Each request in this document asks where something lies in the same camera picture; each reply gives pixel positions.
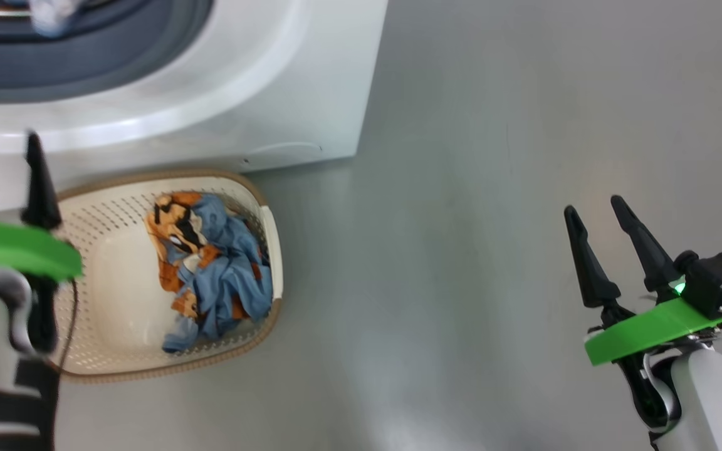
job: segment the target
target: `perforated basket wall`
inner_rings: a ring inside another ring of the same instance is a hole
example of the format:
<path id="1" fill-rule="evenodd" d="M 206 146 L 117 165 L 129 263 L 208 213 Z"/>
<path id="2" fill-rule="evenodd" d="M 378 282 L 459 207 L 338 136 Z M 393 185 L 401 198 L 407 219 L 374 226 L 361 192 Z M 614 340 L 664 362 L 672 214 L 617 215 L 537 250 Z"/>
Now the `perforated basket wall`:
<path id="1" fill-rule="evenodd" d="M 160 346 L 177 314 L 170 308 L 174 294 L 160 288 L 157 256 L 143 219 L 157 196 L 174 191 L 212 192 L 249 219 L 253 234 L 269 253 L 275 300 L 261 322 L 244 321 L 222 340 L 170 355 Z M 278 231 L 263 196 L 246 178 L 215 171 L 131 177 L 64 192 L 60 209 L 63 225 L 56 234 L 83 257 L 77 319 L 63 367 L 66 379 L 113 382 L 211 365 L 249 351 L 275 324 L 283 296 Z M 73 299 L 71 285 L 55 297 L 60 336 L 52 356 L 55 365 L 66 346 Z"/>

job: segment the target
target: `basket rim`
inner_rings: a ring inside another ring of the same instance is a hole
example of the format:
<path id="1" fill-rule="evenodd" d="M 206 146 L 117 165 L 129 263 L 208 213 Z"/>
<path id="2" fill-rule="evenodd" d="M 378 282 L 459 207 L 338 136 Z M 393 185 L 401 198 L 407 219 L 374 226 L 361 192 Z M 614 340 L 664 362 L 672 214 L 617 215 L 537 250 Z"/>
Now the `basket rim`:
<path id="1" fill-rule="evenodd" d="M 100 191 L 102 189 L 115 188 L 123 185 L 133 185 L 135 183 L 152 182 L 153 180 L 169 180 L 177 178 L 195 178 L 195 177 L 217 177 L 226 178 L 237 182 L 246 188 L 250 194 L 257 200 L 258 205 L 261 207 L 269 208 L 269 203 L 266 202 L 266 197 L 261 194 L 258 188 L 252 184 L 246 177 L 235 172 L 220 171 L 216 169 L 181 169 L 181 170 L 167 170 L 157 172 L 147 172 L 146 174 L 135 174 L 132 176 L 115 177 L 110 180 L 101 180 L 101 182 L 93 182 L 85 185 L 78 186 L 77 188 L 65 189 L 57 195 L 58 202 L 63 200 L 71 199 L 72 197 L 82 196 L 89 194 L 89 192 Z M 272 308 L 269 314 L 266 315 L 261 329 L 258 331 L 255 337 L 245 343 L 229 351 L 224 351 L 215 356 L 203 357 L 201 359 L 192 360 L 190 362 L 175 363 L 169 366 L 160 366 L 160 368 L 149 368 L 144 370 L 134 371 L 120 371 L 103 374 L 78 374 L 75 372 L 68 371 L 55 365 L 54 362 L 49 362 L 49 365 L 60 373 L 62 380 L 68 380 L 69 382 L 75 383 L 111 383 L 111 382 L 126 382 L 129 380 L 142 380 L 149 379 L 158 376 L 168 376 L 178 372 L 189 371 L 196 368 L 203 368 L 203 366 L 214 365 L 215 363 L 222 362 L 224 360 L 238 357 L 247 352 L 251 351 L 255 346 L 260 345 L 261 341 L 265 340 L 269 336 L 269 332 L 272 332 L 272 328 L 277 323 L 278 315 L 280 314 L 281 302 L 283 299 L 276 298 L 272 300 Z M 71 334 L 71 340 L 74 339 L 74 334 Z"/>

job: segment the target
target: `clothing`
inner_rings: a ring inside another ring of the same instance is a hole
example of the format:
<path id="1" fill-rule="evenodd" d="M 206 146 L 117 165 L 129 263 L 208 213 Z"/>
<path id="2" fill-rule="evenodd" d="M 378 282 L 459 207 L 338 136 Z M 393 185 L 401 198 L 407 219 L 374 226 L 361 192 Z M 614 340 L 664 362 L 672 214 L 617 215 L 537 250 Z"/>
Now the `clothing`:
<path id="1" fill-rule="evenodd" d="M 269 312 L 269 259 L 246 220 L 219 197 L 160 196 L 144 225 L 157 251 L 160 285 L 177 293 L 172 309 L 179 315 L 164 351 L 184 351 L 199 338 L 218 340 L 241 320 L 258 321 Z"/>

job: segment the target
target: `green bracket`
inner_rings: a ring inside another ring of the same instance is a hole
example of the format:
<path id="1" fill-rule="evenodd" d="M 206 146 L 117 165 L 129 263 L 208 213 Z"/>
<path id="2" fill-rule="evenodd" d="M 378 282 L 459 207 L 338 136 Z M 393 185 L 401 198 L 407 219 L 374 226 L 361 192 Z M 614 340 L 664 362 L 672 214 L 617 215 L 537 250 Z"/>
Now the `green bracket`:
<path id="1" fill-rule="evenodd" d="M 722 318 L 708 319 L 676 298 L 611 326 L 587 340 L 584 348 L 592 366 L 598 366 L 720 323 Z"/>
<path id="2" fill-rule="evenodd" d="M 0 266 L 65 282 L 83 274 L 80 253 L 69 243 L 28 225 L 0 222 Z"/>

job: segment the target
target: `white washing machine panel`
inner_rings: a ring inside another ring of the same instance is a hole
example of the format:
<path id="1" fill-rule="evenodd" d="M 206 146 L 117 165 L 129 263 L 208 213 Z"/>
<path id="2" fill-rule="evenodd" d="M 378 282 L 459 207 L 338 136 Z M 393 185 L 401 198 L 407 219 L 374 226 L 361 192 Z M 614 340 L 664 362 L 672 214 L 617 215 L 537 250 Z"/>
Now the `white washing machine panel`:
<path id="1" fill-rule="evenodd" d="M 215 0 L 200 36 L 120 88 L 0 104 L 0 209 L 23 203 L 25 131 L 59 189 L 207 160 L 237 171 L 355 154 L 387 0 Z"/>

